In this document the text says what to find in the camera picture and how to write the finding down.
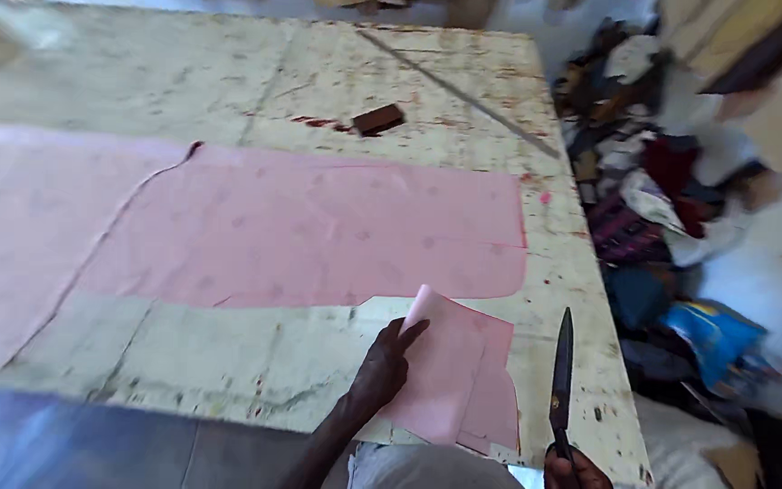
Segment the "person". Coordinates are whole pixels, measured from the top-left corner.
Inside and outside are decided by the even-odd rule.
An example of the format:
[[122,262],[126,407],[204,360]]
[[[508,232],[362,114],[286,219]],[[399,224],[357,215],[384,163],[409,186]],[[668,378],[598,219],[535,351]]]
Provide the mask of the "person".
[[[319,488],[354,435],[406,383],[403,354],[430,325],[425,319],[401,333],[403,318],[383,328],[367,350],[352,385],[310,435],[278,489]],[[573,449],[581,489],[610,489],[611,481],[584,453]],[[545,457],[546,489],[573,489],[572,465],[552,448]],[[521,488],[505,467],[450,446],[362,444],[349,463],[349,488]]]

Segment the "pink fabric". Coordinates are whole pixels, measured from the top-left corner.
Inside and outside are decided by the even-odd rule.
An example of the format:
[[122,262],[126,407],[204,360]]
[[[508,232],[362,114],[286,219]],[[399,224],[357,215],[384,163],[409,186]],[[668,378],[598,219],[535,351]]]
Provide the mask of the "pink fabric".
[[192,306],[356,306],[426,280],[515,293],[527,250],[510,175],[203,147],[155,179],[81,287]]
[[356,305],[524,276],[509,175],[0,126],[0,367],[73,287],[191,306]]
[[403,329],[430,327],[407,350],[407,383],[380,413],[431,443],[482,453],[515,449],[518,405],[505,370],[515,326],[461,306],[421,285]]
[[0,367],[52,317],[103,231],[185,145],[0,127]]

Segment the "cloth pile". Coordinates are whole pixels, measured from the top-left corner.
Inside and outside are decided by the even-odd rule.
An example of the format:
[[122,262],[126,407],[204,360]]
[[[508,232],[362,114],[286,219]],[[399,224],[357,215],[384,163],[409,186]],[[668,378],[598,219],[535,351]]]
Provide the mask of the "cloth pile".
[[657,29],[606,19],[554,84],[555,108],[631,379],[749,398],[779,377],[758,352],[767,331],[678,297],[674,282],[743,237],[740,190],[766,169],[750,161],[711,185],[694,176],[704,148],[683,120],[710,117],[715,105],[672,101],[674,118],[665,116],[679,66]]
[[738,235],[738,202],[729,195],[735,175],[716,186],[702,184],[692,176],[699,140],[657,124],[673,65],[653,32],[606,21],[554,85],[603,262],[689,266]]

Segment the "stained table surface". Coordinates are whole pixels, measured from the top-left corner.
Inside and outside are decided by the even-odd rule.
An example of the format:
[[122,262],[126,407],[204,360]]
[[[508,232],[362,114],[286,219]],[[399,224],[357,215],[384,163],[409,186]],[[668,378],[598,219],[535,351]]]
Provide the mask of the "stained table surface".
[[[527,36],[99,6],[0,10],[0,123],[520,175],[524,286],[509,297],[462,301],[515,324],[507,368],[520,451],[494,446],[491,456],[541,466],[553,439],[556,335],[571,306],[569,438],[615,482],[644,485],[645,446],[565,152],[545,155],[378,50],[359,28],[561,149]],[[407,122],[380,138],[303,122],[347,123],[390,103]],[[411,302],[200,309],[75,290],[0,371],[0,386],[311,431],[348,389],[378,330]],[[378,418],[359,439],[419,442]]]

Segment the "scissors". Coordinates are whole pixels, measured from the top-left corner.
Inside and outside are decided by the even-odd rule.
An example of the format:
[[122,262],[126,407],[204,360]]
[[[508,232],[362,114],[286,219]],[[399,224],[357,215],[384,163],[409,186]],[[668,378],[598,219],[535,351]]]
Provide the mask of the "scissors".
[[551,387],[551,411],[548,419],[554,434],[554,449],[561,459],[572,464],[572,475],[562,486],[581,489],[578,480],[578,469],[572,458],[572,448],[566,438],[569,427],[569,394],[572,391],[572,311],[567,307],[563,313],[563,321],[559,326],[557,336],[557,356],[554,358],[554,378]]

